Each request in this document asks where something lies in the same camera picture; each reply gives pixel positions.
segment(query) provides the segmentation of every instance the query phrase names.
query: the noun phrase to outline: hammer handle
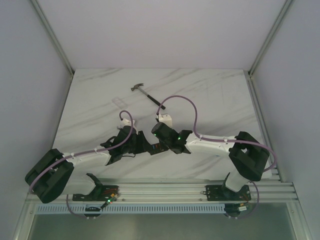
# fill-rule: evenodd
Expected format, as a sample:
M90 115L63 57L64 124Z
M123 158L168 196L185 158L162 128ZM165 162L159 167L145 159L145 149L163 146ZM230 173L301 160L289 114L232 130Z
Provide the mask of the hammer handle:
M149 94L147 95L147 97L152 101L152 102L154 102L155 104L157 104L158 106L160 106L160 102L158 102L157 100L155 100L152 96L150 96Z

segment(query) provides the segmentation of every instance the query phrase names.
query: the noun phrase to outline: marble surface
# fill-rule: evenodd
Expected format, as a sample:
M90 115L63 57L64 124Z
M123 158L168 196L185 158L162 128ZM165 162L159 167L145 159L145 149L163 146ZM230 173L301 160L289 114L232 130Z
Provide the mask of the marble surface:
M138 83L144 83L142 88L159 102L171 95L190 98L198 109L200 134L235 136L246 131L263 142L242 70L80 68L75 71L54 148L69 153L95 148L118 134L121 110L132 114L151 144L157 143L151 129L158 107L140 91L131 91ZM193 129L195 113L189 102L173 98L164 105L166 110L160 113L171 115L177 132ZM104 168L99 178L223 180L235 167L228 158L167 151L124 157ZM262 177L271 177L271 172Z

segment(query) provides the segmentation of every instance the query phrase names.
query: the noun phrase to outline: gray wall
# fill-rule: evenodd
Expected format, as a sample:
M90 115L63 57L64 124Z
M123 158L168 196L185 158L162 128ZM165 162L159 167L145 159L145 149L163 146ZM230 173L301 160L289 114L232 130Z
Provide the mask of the gray wall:
M29 1L0 1L0 239L26 198L24 176L51 147L68 73Z
M320 239L320 1L296 0L254 76L280 170Z

